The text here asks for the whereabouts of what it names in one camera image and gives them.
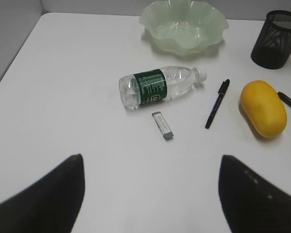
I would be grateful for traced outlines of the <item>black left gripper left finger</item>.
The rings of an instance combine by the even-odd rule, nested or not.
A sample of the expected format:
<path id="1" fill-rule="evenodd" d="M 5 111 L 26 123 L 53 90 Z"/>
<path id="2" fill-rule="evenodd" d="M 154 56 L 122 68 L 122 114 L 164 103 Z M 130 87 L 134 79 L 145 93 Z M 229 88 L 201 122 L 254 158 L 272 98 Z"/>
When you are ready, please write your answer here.
<path id="1" fill-rule="evenodd" d="M 85 174 L 81 154 L 0 203 L 0 233 L 70 233 L 82 206 Z"/>

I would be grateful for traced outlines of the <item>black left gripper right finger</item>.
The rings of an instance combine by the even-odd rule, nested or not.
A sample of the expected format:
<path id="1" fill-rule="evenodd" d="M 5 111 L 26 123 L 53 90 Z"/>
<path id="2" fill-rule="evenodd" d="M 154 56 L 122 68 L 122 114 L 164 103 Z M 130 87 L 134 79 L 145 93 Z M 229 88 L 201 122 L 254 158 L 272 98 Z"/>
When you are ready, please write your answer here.
<path id="1" fill-rule="evenodd" d="M 291 233 L 291 196 L 232 155 L 223 155 L 218 193 L 233 233 Z"/>

